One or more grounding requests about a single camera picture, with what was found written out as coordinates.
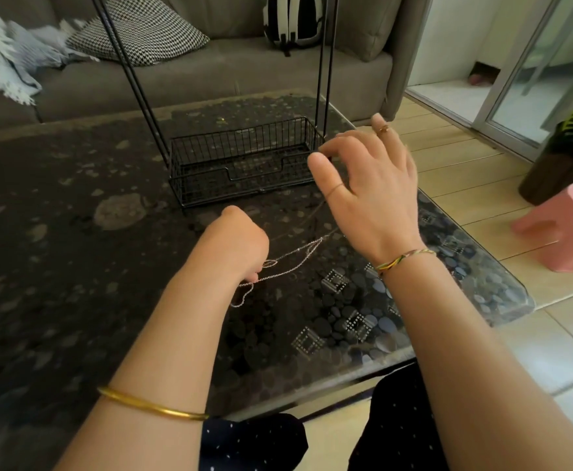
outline pink stool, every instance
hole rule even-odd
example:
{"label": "pink stool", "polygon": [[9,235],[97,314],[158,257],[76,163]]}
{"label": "pink stool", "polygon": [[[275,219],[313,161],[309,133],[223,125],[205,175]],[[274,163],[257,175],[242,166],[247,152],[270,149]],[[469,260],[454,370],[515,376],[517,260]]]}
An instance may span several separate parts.
{"label": "pink stool", "polygon": [[573,184],[514,221],[512,229],[522,233],[545,222],[558,229],[559,241],[544,247],[539,260],[553,271],[573,271]]}

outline fringed throw blanket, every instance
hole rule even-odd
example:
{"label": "fringed throw blanket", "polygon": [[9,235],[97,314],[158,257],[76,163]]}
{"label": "fringed throw blanket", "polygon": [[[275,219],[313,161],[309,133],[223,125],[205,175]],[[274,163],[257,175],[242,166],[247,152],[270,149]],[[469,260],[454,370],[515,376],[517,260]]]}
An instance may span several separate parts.
{"label": "fringed throw blanket", "polygon": [[98,61],[68,47],[66,40],[74,30],[65,21],[60,26],[25,29],[0,18],[0,92],[3,95],[19,104],[34,105],[32,96],[42,90],[31,76],[38,68],[60,68],[85,59]]}

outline hand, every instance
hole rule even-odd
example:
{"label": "hand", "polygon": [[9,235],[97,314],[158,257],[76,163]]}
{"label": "hand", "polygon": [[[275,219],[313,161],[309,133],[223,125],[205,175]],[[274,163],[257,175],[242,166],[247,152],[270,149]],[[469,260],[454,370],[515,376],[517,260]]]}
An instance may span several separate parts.
{"label": "hand", "polygon": [[232,270],[239,282],[245,279],[255,283],[268,254],[267,233],[232,205],[206,228],[191,256]]}
{"label": "hand", "polygon": [[[374,266],[423,249],[417,225],[417,169],[399,135],[380,114],[371,119],[375,134],[348,131],[308,158],[314,181],[352,246]],[[328,157],[347,166],[349,189]]]}

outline bracelet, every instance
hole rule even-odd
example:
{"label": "bracelet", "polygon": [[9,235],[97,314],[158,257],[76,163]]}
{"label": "bracelet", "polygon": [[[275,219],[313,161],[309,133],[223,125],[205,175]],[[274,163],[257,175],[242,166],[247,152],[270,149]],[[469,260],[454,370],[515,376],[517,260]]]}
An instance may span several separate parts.
{"label": "bracelet", "polygon": [[376,271],[378,271],[378,275],[380,277],[382,277],[382,275],[387,272],[389,269],[394,268],[395,266],[397,266],[398,264],[400,264],[403,260],[405,260],[406,258],[408,258],[408,256],[413,256],[414,254],[419,254],[419,253],[431,253],[436,255],[436,252],[432,251],[431,249],[414,249],[413,251],[409,251],[408,253],[404,253],[402,254],[399,258],[397,258],[395,261],[391,261],[391,262],[386,262],[384,264],[381,264],[380,266],[376,267]]}
{"label": "bracelet", "polygon": [[149,411],[151,413],[159,414],[162,416],[170,416],[173,418],[180,418],[182,420],[193,420],[193,421],[205,421],[208,420],[208,415],[205,413],[188,413],[185,411],[172,410],[171,408],[165,408],[155,403],[142,400],[140,398],[133,397],[131,395],[125,395],[125,393],[113,390],[110,387],[97,387],[99,393],[118,403],[121,403],[130,408],[136,408],[138,410]]}

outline sofa armrest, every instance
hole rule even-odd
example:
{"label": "sofa armrest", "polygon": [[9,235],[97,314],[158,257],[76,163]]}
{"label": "sofa armrest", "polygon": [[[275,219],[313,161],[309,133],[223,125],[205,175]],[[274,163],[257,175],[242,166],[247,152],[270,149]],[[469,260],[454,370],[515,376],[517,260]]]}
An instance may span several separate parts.
{"label": "sofa armrest", "polygon": [[395,118],[402,102],[431,3],[432,0],[402,0],[393,30],[384,47],[393,57],[391,77],[380,112],[388,121]]}

